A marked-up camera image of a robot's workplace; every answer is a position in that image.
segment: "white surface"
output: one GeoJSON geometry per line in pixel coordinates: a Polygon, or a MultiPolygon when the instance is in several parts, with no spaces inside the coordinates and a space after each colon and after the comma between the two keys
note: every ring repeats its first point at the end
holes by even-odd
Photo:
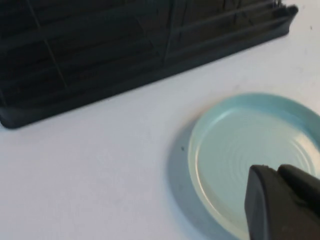
{"type": "Polygon", "coordinates": [[[233,239],[184,180],[189,132],[206,109],[242,92],[283,95],[320,113],[320,1],[293,2],[300,11],[287,37],[1,129],[0,239],[233,239]]]}

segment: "black dish rack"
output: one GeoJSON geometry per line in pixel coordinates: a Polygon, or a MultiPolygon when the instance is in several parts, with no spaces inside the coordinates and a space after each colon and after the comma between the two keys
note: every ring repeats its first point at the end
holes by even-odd
{"type": "Polygon", "coordinates": [[[0,121],[26,124],[289,32],[280,0],[0,0],[0,121]]]}

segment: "light blue plate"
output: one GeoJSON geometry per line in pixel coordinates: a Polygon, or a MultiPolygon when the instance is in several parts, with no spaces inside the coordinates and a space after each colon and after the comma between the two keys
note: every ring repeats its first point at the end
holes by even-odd
{"type": "Polygon", "coordinates": [[[251,165],[294,165],[320,177],[320,117],[269,94],[228,98],[193,129],[188,165],[208,212],[240,240],[249,240],[245,195],[251,165]]]}

